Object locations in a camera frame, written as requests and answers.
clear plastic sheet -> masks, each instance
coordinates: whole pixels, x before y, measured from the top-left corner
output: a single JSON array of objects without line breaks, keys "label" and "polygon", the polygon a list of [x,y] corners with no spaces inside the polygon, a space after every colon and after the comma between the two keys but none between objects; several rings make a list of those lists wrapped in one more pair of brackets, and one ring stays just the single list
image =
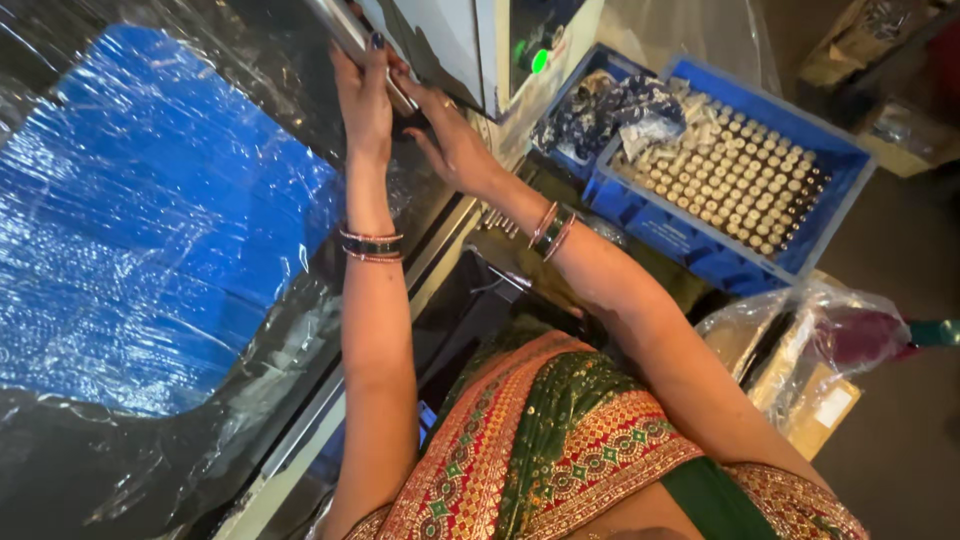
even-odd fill
[{"label": "clear plastic sheet", "polygon": [[780,96],[780,76],[757,0],[607,0],[597,39],[661,73],[688,54]]},{"label": "clear plastic sheet", "polygon": [[[743,299],[696,330],[735,379],[747,377],[748,396],[784,435],[797,410],[830,408],[837,381],[876,368],[910,342],[892,302],[819,281]],[[771,335],[774,347],[758,355]]]},{"label": "clear plastic sheet", "polygon": [[2,0],[0,47],[4,537],[157,537],[239,491],[337,338],[326,38],[297,2]]}]

green bangle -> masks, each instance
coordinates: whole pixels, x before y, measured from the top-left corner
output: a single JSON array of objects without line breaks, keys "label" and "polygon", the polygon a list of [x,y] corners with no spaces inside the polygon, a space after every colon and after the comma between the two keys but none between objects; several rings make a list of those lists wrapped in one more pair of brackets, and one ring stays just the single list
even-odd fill
[{"label": "green bangle", "polygon": [[550,225],[546,228],[546,232],[543,233],[543,237],[537,242],[537,245],[534,246],[534,251],[541,257],[546,257],[546,254],[550,251],[550,245],[557,239],[560,231],[564,228],[566,219],[570,217],[572,213],[573,212],[563,205],[557,207],[557,213],[553,216],[553,221],[550,222]]}]

hand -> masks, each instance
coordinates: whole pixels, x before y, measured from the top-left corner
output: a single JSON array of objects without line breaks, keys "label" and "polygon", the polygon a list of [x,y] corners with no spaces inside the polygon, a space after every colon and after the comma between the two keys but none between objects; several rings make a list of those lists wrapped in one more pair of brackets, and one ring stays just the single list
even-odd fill
[{"label": "hand", "polygon": [[330,60],[336,73],[340,111],[347,126],[347,165],[365,163],[387,168],[390,160],[390,130],[394,123],[393,106],[387,97],[388,65],[397,73],[410,68],[389,46],[383,35],[373,33],[367,44],[367,61],[360,68],[335,43],[330,43]]},{"label": "hand", "polygon": [[412,136],[427,156],[437,174],[458,191],[489,201],[497,192],[499,181],[510,176],[491,156],[487,146],[467,120],[457,111],[453,101],[436,88],[420,86],[407,73],[393,71],[394,80],[430,120],[440,148],[416,128],[403,130]]}]

bangle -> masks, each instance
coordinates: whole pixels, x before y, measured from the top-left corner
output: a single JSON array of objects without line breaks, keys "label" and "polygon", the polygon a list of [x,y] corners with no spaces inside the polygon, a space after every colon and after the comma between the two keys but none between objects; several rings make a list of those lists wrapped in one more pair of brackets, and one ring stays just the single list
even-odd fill
[{"label": "bangle", "polygon": [[543,233],[543,237],[537,242],[537,245],[534,246],[534,251],[540,254],[541,257],[546,257],[547,252],[550,251],[550,246],[557,240],[560,231],[564,228],[564,223],[566,223],[572,213],[573,212],[564,207],[557,207],[553,221],[550,222],[550,225],[547,226],[546,231]]},{"label": "bangle", "polygon": [[550,209],[543,216],[543,219],[540,220],[540,224],[537,225],[537,229],[534,231],[534,235],[530,237],[530,245],[527,246],[527,249],[533,249],[537,242],[540,241],[540,238],[546,232],[546,227],[553,219],[555,212],[557,211],[557,203],[554,203]]},{"label": "bangle", "polygon": [[543,262],[548,262],[555,253],[560,251],[561,246],[564,245],[564,240],[570,235],[570,231],[573,230],[573,224],[576,222],[577,214],[571,212],[570,217],[566,218],[564,222],[564,227],[560,229],[560,234],[557,235],[557,239],[553,241],[549,251],[546,252],[546,257],[543,258]]},{"label": "bangle", "polygon": [[354,252],[352,252],[351,250],[349,250],[349,249],[347,249],[347,248],[344,248],[344,253],[346,253],[347,255],[349,255],[349,256],[351,256],[351,257],[353,257],[353,258],[356,258],[356,259],[358,259],[358,260],[362,260],[362,261],[365,261],[365,262],[367,262],[367,261],[368,261],[368,262],[380,262],[380,263],[403,262],[403,257],[401,257],[399,254],[397,254],[397,255],[395,255],[395,256],[392,256],[392,257],[380,257],[380,256],[376,256],[376,255],[367,255],[367,254],[363,254],[363,253],[354,253]]},{"label": "bangle", "polygon": [[361,242],[374,242],[374,243],[397,242],[403,239],[403,234],[387,234],[384,236],[370,236],[368,234],[349,233],[345,231],[343,228],[340,229],[340,236],[344,238],[349,238],[351,240],[360,240]]},{"label": "bangle", "polygon": [[368,242],[344,237],[341,240],[344,249],[361,255],[398,255],[399,242]]}]

green light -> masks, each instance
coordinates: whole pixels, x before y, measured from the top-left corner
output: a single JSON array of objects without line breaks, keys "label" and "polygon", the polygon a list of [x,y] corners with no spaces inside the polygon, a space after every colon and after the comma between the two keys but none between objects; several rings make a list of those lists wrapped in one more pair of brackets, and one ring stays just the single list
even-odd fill
[{"label": "green light", "polygon": [[546,49],[540,49],[537,52],[537,55],[534,56],[534,60],[530,62],[530,71],[534,74],[540,73],[546,67],[546,61],[550,58],[550,51]]}]

